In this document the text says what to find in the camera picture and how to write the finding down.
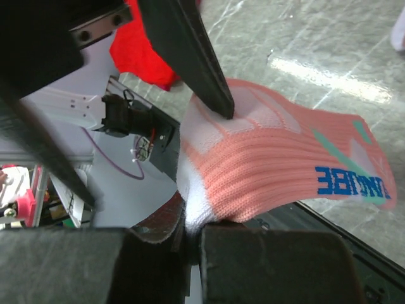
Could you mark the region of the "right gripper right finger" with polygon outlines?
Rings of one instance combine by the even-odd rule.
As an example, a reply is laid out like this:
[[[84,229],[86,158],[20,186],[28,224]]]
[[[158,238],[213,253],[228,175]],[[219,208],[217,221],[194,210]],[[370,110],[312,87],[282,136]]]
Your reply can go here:
[[[201,233],[204,303],[363,303],[352,255],[326,232],[207,225]]]

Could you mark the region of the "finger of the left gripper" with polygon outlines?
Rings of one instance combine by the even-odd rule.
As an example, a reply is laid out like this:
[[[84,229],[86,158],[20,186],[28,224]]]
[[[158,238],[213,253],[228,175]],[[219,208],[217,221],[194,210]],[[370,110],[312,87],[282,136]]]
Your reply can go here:
[[[89,208],[95,197],[76,173],[39,118],[25,106],[12,87],[1,80],[1,135],[13,140],[43,164]]]
[[[231,95],[196,1],[139,1],[139,11],[153,49],[212,111],[234,115]]]

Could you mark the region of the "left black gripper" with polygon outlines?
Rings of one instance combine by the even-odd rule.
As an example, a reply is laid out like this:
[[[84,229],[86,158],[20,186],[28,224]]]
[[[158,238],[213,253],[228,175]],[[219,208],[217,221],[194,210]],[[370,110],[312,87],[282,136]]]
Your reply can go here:
[[[132,20],[125,1],[1,1],[1,85],[23,98],[82,68]]]

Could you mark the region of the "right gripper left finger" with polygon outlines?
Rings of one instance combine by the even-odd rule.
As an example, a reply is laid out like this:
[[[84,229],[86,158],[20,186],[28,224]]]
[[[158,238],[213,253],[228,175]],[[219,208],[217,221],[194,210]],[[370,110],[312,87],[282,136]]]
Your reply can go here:
[[[131,228],[1,231],[2,303],[183,303],[184,202],[174,194]]]

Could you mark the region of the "pink patterned sock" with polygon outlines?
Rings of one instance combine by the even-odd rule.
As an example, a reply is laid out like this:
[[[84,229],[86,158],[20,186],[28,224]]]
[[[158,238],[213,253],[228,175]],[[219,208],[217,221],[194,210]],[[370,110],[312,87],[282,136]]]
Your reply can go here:
[[[192,96],[180,124],[177,187],[189,234],[299,200],[396,205],[387,158],[360,116],[310,109],[245,80],[228,84],[232,119]]]

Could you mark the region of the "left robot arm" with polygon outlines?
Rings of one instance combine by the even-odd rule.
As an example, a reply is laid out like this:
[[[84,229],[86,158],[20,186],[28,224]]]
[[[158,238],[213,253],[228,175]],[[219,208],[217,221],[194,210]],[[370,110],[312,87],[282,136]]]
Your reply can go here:
[[[213,112],[230,119],[235,103],[195,1],[139,1],[152,48]],[[162,125],[154,110],[136,110],[116,95],[52,88],[85,65],[83,50],[132,15],[124,1],[1,2],[1,134],[31,154],[88,207],[95,197],[51,137],[50,117],[111,136],[148,136]]]

